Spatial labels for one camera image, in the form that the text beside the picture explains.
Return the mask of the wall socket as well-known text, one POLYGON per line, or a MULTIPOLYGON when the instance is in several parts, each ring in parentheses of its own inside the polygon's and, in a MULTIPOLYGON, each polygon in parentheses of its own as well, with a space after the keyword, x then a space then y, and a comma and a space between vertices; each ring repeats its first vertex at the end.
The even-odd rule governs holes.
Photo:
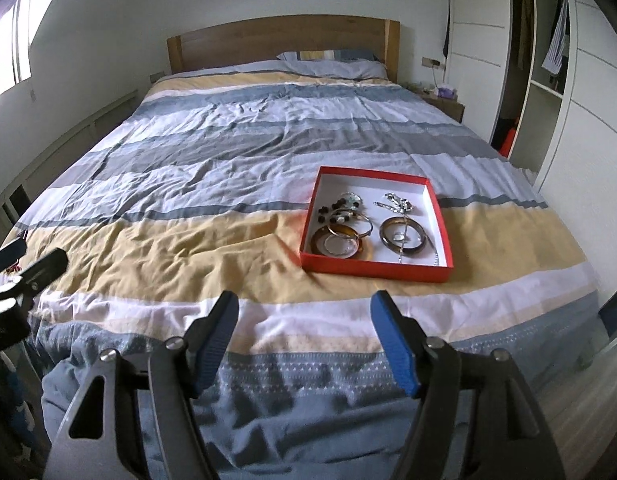
POLYGON ((445 67, 445 65, 436 58, 426 58, 425 56, 421 58, 421 65, 423 67, 433 68, 434 70, 443 70, 445 67))

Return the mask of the grey striped pillow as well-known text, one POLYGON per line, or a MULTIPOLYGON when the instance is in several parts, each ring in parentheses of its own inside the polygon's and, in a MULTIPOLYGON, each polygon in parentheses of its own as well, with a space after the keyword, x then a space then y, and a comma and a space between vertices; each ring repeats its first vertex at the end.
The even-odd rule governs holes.
POLYGON ((385 64, 368 49, 287 51, 277 55, 292 72, 350 80, 388 79, 385 64))

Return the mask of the silver wristwatch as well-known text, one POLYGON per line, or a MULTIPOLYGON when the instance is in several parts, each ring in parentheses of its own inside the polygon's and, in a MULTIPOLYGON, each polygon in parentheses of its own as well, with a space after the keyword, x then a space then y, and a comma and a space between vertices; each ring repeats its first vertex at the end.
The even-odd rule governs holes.
POLYGON ((388 192, 382 195, 382 200, 376 200, 374 205, 392 212, 396 214, 410 214, 414 207, 413 204, 407 199, 401 196, 398 196, 395 193, 388 192))

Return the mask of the red jewelry box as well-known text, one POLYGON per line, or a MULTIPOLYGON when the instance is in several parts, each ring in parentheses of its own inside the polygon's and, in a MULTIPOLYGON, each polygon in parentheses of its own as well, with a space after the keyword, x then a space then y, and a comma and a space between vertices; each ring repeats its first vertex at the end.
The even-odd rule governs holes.
POLYGON ((329 166, 318 170, 302 232, 300 261, 302 268, 311 272, 428 283, 446 282, 454 269, 449 234, 429 179, 329 166), (403 216, 375 206, 374 202, 382 200, 382 195, 388 192, 407 198, 413 204, 413 211, 403 216), (337 259, 311 253, 313 234, 339 208, 356 209, 374 223, 374 232, 361 240, 363 252, 359 258, 337 259), (382 244, 380 226, 391 217, 409 217, 425 229, 429 240, 422 252, 402 256, 382 244))

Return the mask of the dark brown bangle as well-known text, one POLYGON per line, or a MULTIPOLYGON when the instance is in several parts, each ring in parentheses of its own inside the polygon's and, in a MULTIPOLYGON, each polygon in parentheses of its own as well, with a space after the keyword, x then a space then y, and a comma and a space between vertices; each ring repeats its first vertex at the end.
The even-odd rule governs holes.
POLYGON ((391 217, 381 223, 382 244, 402 256, 415 256, 426 247, 429 237, 420 224, 409 217, 391 217))

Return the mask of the large silver bangle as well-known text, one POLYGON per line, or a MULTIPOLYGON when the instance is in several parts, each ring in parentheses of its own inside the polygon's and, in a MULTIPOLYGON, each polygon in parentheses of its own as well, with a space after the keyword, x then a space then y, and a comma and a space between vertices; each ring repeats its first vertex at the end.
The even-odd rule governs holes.
POLYGON ((333 211, 328 217, 326 226, 330 234, 347 240, 363 240, 374 232, 374 223, 366 214, 349 208, 333 211))

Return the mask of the wooden headboard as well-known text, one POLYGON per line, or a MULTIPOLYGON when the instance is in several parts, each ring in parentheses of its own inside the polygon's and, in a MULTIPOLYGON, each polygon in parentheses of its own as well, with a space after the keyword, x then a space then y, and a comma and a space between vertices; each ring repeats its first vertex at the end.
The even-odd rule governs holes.
POLYGON ((355 15, 298 14, 205 27, 166 40, 174 74, 271 60, 284 51, 367 49, 397 81, 401 24, 355 15))

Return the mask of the window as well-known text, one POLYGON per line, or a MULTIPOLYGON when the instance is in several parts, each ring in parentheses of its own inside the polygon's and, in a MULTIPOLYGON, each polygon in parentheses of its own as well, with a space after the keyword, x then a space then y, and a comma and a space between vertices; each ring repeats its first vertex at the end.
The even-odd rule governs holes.
POLYGON ((0 96, 32 76, 30 51, 52 0, 0 0, 0 96))

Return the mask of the purple tissue box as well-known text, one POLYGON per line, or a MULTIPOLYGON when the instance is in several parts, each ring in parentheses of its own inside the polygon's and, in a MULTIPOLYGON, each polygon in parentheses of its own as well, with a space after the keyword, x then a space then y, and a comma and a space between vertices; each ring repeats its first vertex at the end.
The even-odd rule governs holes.
POLYGON ((452 100, 452 101, 457 99, 457 92, 454 88, 438 87, 437 90, 435 90, 435 93, 437 94, 437 97, 440 99, 446 99, 446 100, 452 100))

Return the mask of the white wardrobe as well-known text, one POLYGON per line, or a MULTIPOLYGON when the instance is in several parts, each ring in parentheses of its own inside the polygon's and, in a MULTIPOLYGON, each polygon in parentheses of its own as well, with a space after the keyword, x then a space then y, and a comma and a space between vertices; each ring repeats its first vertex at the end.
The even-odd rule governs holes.
POLYGON ((617 292, 617 34, 596 0, 450 0, 446 81, 470 129, 492 141, 507 99, 509 161, 617 292))

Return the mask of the wooden nightstand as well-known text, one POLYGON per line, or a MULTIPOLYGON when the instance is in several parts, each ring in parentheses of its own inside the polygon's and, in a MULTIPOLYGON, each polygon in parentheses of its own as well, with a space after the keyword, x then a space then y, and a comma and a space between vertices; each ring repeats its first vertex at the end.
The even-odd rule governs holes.
POLYGON ((427 102, 431 106, 441 110, 445 115, 454 119, 455 122, 462 122, 465 113, 465 106, 455 100, 440 98, 434 94, 421 92, 419 96, 423 101, 427 102))

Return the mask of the striped bed duvet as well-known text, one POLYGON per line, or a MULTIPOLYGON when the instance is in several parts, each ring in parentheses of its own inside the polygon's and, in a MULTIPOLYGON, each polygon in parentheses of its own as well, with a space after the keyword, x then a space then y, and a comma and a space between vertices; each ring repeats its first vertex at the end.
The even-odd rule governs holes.
POLYGON ((384 289, 461 351, 507 350, 534 389, 591 338, 591 265, 557 214, 467 127, 388 79, 266 61, 167 76, 20 218, 28 260, 59 247, 28 355, 54 436, 99 353, 179 336, 224 290, 239 321, 194 402, 224 479, 384 479, 417 405, 371 316, 384 289), (322 166, 425 177, 454 269, 441 284, 309 273, 299 249, 322 166))

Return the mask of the amber bangle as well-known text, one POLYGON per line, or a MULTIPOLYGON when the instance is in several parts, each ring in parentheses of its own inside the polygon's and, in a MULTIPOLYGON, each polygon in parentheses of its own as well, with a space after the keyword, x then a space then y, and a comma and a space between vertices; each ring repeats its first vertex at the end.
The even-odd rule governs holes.
POLYGON ((362 255, 363 243, 349 226, 322 226, 313 234, 310 250, 313 255, 355 259, 362 255))

